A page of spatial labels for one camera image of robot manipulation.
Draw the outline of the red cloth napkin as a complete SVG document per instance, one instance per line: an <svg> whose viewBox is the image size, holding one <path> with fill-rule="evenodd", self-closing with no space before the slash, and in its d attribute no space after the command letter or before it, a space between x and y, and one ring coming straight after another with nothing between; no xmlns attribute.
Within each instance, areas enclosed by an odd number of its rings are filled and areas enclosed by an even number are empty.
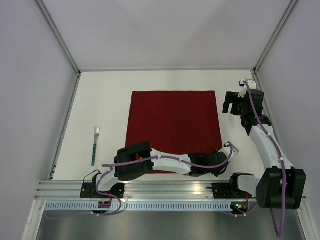
<svg viewBox="0 0 320 240"><path fill-rule="evenodd" d="M125 145L212 155L223 147L214 91L134 91Z"/></svg>

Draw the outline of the fork with green handle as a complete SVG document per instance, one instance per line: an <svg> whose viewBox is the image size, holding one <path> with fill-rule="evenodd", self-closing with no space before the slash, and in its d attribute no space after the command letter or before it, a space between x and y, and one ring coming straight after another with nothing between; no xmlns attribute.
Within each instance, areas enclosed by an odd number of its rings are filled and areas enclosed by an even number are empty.
<svg viewBox="0 0 320 240"><path fill-rule="evenodd" d="M91 159L91 165L94 166L96 162L96 152L97 152L97 144L98 139L100 136L100 127L95 126L94 127L94 142L93 142L93 149L92 149L92 159Z"/></svg>

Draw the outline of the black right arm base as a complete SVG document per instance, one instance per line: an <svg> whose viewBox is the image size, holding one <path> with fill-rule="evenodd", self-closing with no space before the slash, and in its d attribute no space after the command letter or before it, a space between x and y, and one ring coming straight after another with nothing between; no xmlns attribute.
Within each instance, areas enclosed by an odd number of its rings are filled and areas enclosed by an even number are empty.
<svg viewBox="0 0 320 240"><path fill-rule="evenodd" d="M230 199L230 200L247 200L255 199L255 197L246 193L242 190L233 189L229 183L226 182L216 182L212 183L210 186L206 187L213 194L215 200Z"/></svg>

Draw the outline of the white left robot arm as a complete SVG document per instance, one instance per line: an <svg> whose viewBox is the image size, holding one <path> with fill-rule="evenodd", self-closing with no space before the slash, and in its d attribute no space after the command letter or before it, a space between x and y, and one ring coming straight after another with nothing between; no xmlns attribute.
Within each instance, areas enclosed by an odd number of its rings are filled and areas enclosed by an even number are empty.
<svg viewBox="0 0 320 240"><path fill-rule="evenodd" d="M217 177L227 168L234 149L228 141L211 155L202 152L172 154L151 148L149 142L141 142L118 150L113 164L103 164L108 171L97 175L91 191L98 198L104 198L114 185L139 179L154 171L188 177L207 174Z"/></svg>

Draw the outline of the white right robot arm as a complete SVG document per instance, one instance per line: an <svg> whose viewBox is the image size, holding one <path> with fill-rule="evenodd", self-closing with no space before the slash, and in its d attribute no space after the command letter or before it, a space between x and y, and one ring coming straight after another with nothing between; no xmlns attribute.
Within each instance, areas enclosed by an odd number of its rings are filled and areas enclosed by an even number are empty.
<svg viewBox="0 0 320 240"><path fill-rule="evenodd" d="M228 192L235 198L245 192L256 197L260 208L296 210L301 205L306 183L303 169L297 169L280 149L270 119L263 115L264 93L253 89L244 96L228 91L223 103L224 114L240 116L241 125L255 144L264 174L256 178L248 173L234 173Z"/></svg>

